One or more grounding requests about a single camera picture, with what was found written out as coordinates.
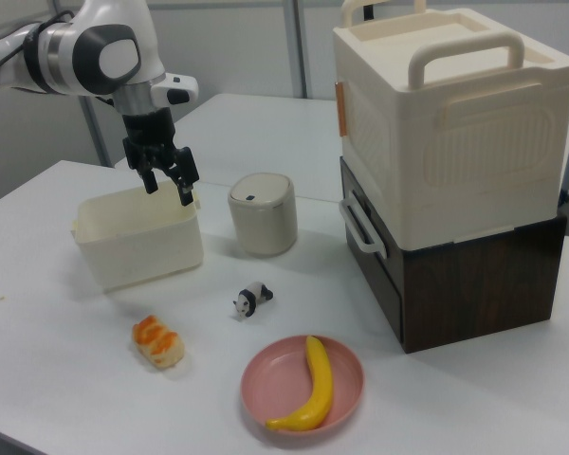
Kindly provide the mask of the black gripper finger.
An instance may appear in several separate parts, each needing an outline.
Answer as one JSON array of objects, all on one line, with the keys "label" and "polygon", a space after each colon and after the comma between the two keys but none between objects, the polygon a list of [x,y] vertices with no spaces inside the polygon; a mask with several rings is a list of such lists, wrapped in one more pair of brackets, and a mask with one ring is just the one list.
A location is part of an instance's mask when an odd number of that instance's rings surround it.
[{"label": "black gripper finger", "polygon": [[173,161],[171,178],[177,186],[181,205],[188,206],[193,202],[193,184],[199,180],[192,150],[189,147],[175,149]]},{"label": "black gripper finger", "polygon": [[139,159],[138,175],[141,177],[144,188],[148,194],[152,194],[158,190],[152,163],[148,160],[145,154],[142,154]]}]

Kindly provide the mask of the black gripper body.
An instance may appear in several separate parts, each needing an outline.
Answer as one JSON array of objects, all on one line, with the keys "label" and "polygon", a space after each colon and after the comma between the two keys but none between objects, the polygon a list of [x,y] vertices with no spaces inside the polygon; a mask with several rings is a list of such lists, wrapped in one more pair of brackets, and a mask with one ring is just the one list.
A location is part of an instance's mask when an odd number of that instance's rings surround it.
[{"label": "black gripper body", "polygon": [[132,170],[167,171],[176,168],[174,120],[168,107],[150,114],[122,117],[127,137],[122,141]]}]

